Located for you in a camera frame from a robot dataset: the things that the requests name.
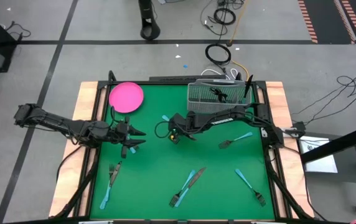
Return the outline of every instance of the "pink plate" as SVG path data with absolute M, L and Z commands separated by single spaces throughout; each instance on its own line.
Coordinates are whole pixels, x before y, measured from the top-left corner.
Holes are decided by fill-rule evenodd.
M 119 113 L 130 113 L 138 109 L 143 102 L 142 88 L 132 82 L 116 85 L 109 95 L 109 104 Z

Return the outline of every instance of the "green table surface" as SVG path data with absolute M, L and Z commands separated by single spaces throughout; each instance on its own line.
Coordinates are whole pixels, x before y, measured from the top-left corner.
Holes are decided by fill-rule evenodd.
M 121 145 L 104 143 L 101 147 L 91 218 L 93 219 L 273 219 L 273 207 L 258 128 L 243 122 L 214 126 L 197 141 L 185 137 L 178 144 L 154 134 L 162 115 L 187 114 L 187 86 L 142 85 L 144 101 L 133 113 L 130 123 L 146 136 L 137 153 L 128 151 L 120 156 Z M 111 122 L 109 113 L 106 122 Z M 116 119 L 123 119 L 116 113 Z M 239 140 L 226 149 L 218 144 L 235 139 L 247 132 L 252 137 Z M 167 133 L 167 124 L 158 128 L 159 135 Z M 109 181 L 110 164 L 123 161 L 110 198 L 100 209 Z M 169 206 L 172 196 L 180 190 L 192 169 L 207 169 L 189 189 L 177 208 Z M 235 173 L 240 169 L 255 190 L 266 200 L 262 207 L 244 181 Z

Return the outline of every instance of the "white paper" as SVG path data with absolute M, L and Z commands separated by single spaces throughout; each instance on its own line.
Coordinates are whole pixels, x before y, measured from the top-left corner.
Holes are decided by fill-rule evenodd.
M 318 146 L 321 146 L 329 142 L 329 139 L 327 138 L 315 138 L 309 136 L 303 136 L 301 137 L 300 140 L 308 140 L 308 141 L 300 141 L 300 147 L 302 153 L 313 150 Z M 323 157 L 322 159 L 318 159 L 316 161 L 308 162 L 305 166 L 306 166 L 306 171 L 309 172 L 337 173 L 337 167 L 335 166 L 333 155 Z

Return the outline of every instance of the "wooden table edge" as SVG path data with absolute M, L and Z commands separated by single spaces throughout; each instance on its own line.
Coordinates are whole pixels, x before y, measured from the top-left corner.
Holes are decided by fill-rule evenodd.
M 73 119 L 91 119 L 97 86 L 98 82 L 81 83 L 80 91 L 78 92 L 78 97 L 75 105 L 75 110 L 73 113 Z M 291 122 L 283 83 L 266 82 L 266 86 L 274 124 L 280 128 L 291 127 L 293 124 Z M 106 90 L 102 89 L 101 101 L 96 116 L 97 119 L 101 118 L 105 94 Z M 295 139 L 285 138 L 284 143 L 285 146 L 298 150 Z M 73 146 L 70 141 L 67 141 L 63 158 L 67 156 L 70 152 L 72 152 L 75 148 L 76 147 Z M 291 152 L 287 149 L 281 149 L 280 156 L 288 190 L 291 192 L 291 194 L 296 199 L 297 203 L 302 207 L 302 209 L 310 216 L 314 216 L 312 208 L 307 202 L 304 180 L 305 177 L 302 170 L 302 164 L 299 154 Z M 60 170 L 59 180 L 55 188 L 54 197 L 52 199 L 49 216 L 56 215 L 58 212 L 60 212 L 76 191 L 78 187 L 78 180 L 80 178 L 83 158 L 84 150 L 78 151 L 62 166 Z M 281 217 L 285 217 L 286 213 L 284 211 L 283 196 L 276 185 L 275 189 L 279 207 L 279 214 Z M 83 193 L 79 215 L 85 214 L 87 200 L 88 188 Z

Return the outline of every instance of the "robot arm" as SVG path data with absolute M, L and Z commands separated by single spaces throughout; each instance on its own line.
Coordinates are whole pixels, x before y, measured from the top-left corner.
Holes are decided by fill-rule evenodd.
M 250 107 L 261 105 L 236 106 L 232 109 L 220 111 L 213 114 L 197 114 L 190 111 L 186 119 L 180 114 L 175 114 L 169 121 L 168 130 L 170 131 L 169 139 L 177 144 L 179 136 L 184 135 L 192 140 L 193 134 L 202 133 L 211 127 L 232 121 L 243 121 L 252 127 L 262 128 L 262 137 L 267 138 L 270 145 L 283 145 L 283 132 L 269 121 L 263 120 L 246 112 Z
M 145 133 L 136 130 L 129 125 L 129 117 L 124 121 L 119 121 L 112 127 L 104 121 L 73 121 L 68 118 L 48 113 L 35 104 L 20 105 L 15 116 L 15 124 L 20 127 L 41 125 L 54 131 L 62 133 L 66 138 L 75 138 L 74 144 L 86 147 L 98 147 L 103 142 L 123 145 L 121 157 L 126 157 L 127 148 L 144 143 L 145 140 L 129 139 L 128 135 L 144 136 Z

